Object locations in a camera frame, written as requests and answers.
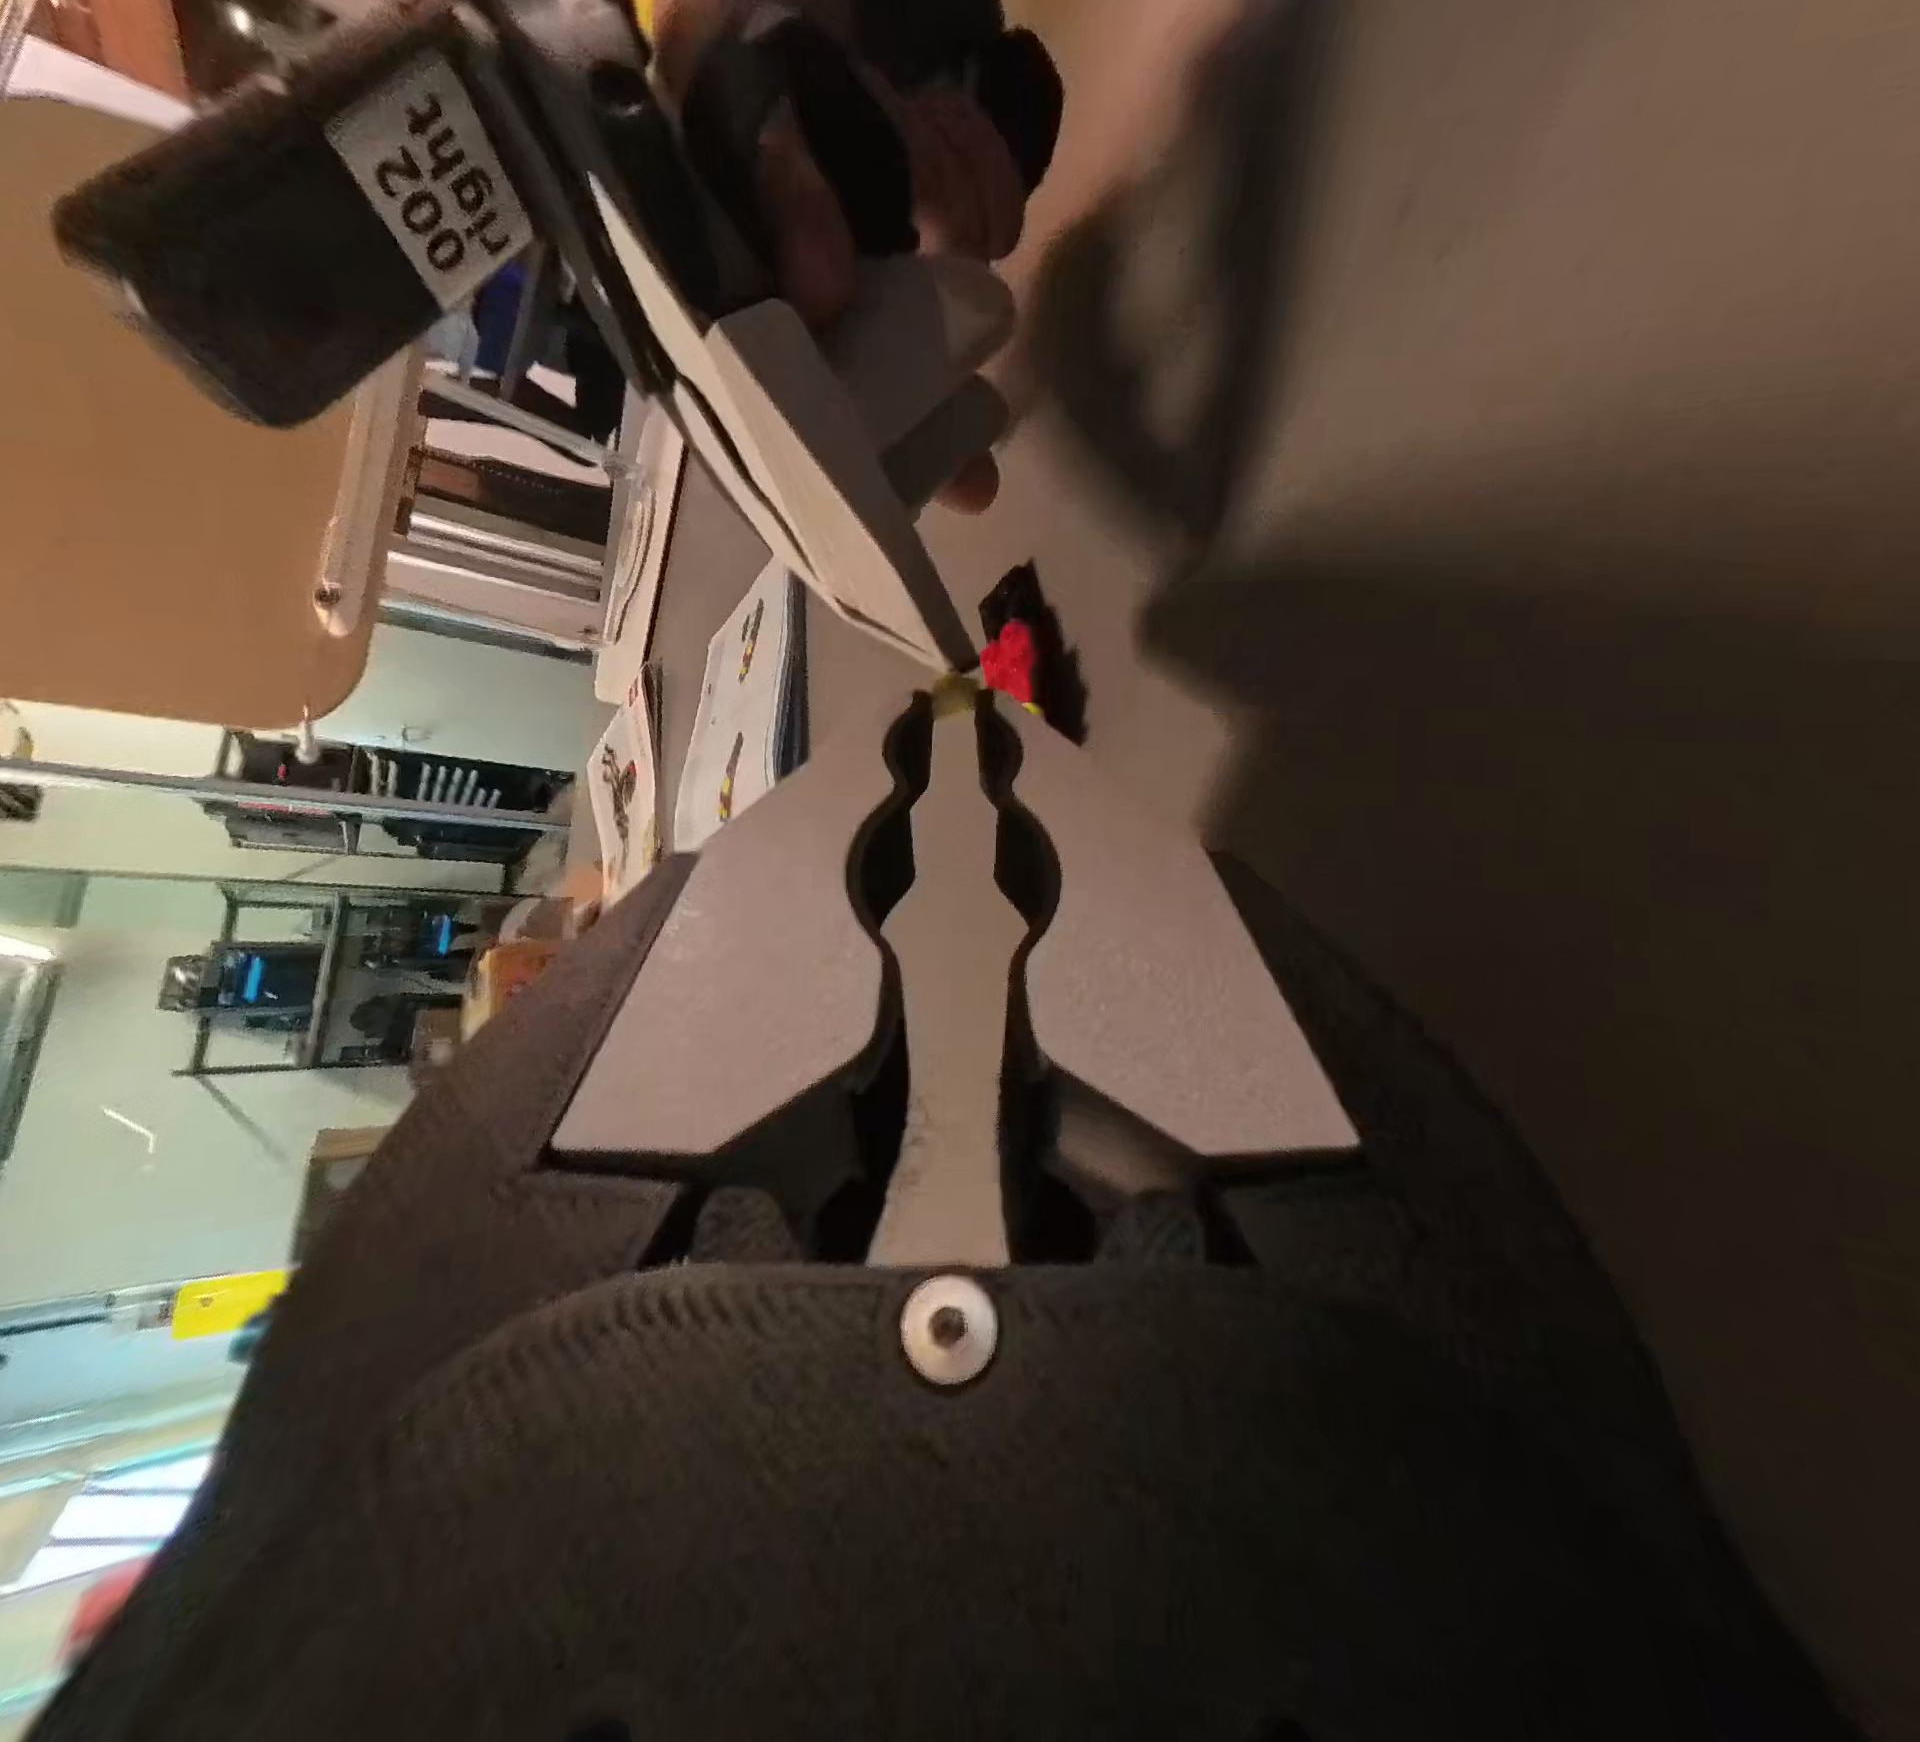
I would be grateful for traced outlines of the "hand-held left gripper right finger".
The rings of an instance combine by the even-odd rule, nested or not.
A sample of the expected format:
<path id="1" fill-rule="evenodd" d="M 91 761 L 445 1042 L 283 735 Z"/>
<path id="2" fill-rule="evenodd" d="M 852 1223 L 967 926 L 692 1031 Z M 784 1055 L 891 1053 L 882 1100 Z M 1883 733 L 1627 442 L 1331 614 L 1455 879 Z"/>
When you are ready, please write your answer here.
<path id="1" fill-rule="evenodd" d="M 1021 919 L 1005 986 L 997 1184 L 1009 1242 L 1090 1242 L 1354 1163 L 1359 1132 L 1201 841 L 1039 716 L 974 706 L 993 881 Z"/>

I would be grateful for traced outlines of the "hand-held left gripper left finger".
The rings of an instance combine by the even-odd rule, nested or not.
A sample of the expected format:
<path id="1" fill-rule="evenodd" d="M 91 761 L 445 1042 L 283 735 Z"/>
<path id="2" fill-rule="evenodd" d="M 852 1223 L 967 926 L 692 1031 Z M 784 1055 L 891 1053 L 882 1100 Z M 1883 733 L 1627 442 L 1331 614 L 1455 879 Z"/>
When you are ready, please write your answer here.
<path id="1" fill-rule="evenodd" d="M 769 1193 L 802 1241 L 871 1241 L 909 1100 L 898 959 L 920 695 L 839 733 L 682 870 L 548 1139 L 549 1159 Z"/>

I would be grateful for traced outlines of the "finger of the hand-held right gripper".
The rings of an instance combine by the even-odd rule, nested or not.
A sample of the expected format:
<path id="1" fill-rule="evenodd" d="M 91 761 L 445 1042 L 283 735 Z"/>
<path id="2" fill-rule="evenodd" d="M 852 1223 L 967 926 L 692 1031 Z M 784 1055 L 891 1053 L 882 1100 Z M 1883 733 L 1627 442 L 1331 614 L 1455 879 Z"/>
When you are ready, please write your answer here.
<path id="1" fill-rule="evenodd" d="M 678 378 L 643 402 L 772 561 L 855 629 L 949 669 L 949 587 L 848 386 Z"/>
<path id="2" fill-rule="evenodd" d="M 697 324 L 651 245 L 589 176 L 620 280 L 664 357 L 664 398 L 732 505 L 835 614 L 935 673 L 977 651 L 850 388 L 781 296 Z"/>

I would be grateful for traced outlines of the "black lego plate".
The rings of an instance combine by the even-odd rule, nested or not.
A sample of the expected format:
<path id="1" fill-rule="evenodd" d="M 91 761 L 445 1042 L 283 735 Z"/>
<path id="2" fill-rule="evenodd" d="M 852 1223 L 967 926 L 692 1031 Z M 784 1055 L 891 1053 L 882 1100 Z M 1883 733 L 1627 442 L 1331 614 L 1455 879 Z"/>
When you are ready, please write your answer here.
<path id="1" fill-rule="evenodd" d="M 1090 693 L 1077 651 L 1067 641 L 1057 610 L 1042 594 L 1036 566 L 1026 560 L 1006 570 L 977 603 L 983 645 L 997 628 L 1023 617 L 1042 643 L 1042 715 L 1036 715 L 1073 746 L 1085 746 L 1090 735 Z"/>

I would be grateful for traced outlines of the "lego instruction booklet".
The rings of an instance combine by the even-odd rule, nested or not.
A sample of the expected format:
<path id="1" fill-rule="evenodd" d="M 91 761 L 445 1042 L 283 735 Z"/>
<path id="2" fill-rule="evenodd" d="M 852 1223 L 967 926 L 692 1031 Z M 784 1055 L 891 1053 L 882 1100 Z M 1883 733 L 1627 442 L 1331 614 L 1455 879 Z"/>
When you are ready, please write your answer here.
<path id="1" fill-rule="evenodd" d="M 808 754 L 806 589 L 767 561 L 707 641 L 678 786 L 673 850 L 697 849 Z"/>

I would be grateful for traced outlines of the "person's right hand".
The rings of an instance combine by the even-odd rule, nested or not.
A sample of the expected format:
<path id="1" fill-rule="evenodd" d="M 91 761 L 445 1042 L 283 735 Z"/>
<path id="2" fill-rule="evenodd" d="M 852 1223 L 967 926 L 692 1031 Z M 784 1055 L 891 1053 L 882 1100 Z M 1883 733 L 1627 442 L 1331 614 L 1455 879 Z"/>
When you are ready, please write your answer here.
<path id="1" fill-rule="evenodd" d="M 654 0 L 660 97 L 684 114 L 761 34 L 794 78 L 754 129 L 749 202 L 781 296 L 815 334 L 850 313 L 875 241 L 972 267 L 1014 253 L 1029 186 L 1012 149 L 961 84 L 900 91 L 867 63 L 855 0 Z"/>

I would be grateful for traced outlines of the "white stand base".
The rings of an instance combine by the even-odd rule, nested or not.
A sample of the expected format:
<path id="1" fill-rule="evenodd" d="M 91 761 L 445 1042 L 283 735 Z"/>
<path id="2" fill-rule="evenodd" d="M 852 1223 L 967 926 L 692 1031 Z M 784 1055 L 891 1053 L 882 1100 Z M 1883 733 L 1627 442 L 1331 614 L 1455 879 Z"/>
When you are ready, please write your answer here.
<path id="1" fill-rule="evenodd" d="M 593 666 L 599 703 L 628 698 L 645 666 L 684 484 L 684 435 L 657 408 L 643 413 L 614 477 L 604 614 Z"/>

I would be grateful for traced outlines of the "light wooden table board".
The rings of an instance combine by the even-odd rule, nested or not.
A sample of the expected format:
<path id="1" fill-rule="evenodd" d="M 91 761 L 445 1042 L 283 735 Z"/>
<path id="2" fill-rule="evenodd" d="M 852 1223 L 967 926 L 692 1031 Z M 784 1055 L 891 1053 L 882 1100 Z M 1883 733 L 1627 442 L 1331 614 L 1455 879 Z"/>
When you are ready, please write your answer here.
<path id="1" fill-rule="evenodd" d="M 157 129 L 1 114 L 1 696 L 287 729 L 359 687 L 421 361 L 291 431 L 230 415 L 68 267 L 51 208 Z"/>

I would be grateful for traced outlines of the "black equipment rack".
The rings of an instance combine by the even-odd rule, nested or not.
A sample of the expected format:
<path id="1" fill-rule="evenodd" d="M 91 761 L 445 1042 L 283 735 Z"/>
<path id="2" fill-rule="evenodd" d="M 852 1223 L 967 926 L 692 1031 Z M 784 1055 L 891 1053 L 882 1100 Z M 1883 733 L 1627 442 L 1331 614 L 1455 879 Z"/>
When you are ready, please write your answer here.
<path id="1" fill-rule="evenodd" d="M 198 805 L 283 879 L 220 879 L 211 939 L 170 957 L 157 1010 L 191 1023 L 179 1078 L 404 1066 L 453 1029 L 511 888 L 563 825 L 560 768 L 220 733 Z"/>

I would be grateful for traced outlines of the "yellow sign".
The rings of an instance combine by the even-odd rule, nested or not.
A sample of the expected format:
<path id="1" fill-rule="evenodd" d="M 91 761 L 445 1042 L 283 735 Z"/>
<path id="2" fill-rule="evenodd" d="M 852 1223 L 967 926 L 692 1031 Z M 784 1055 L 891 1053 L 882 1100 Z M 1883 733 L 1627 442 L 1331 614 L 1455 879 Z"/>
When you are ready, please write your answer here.
<path id="1" fill-rule="evenodd" d="M 176 1342 L 237 1337 L 271 1312 L 293 1277 L 273 1268 L 191 1278 L 172 1292 L 167 1334 Z"/>

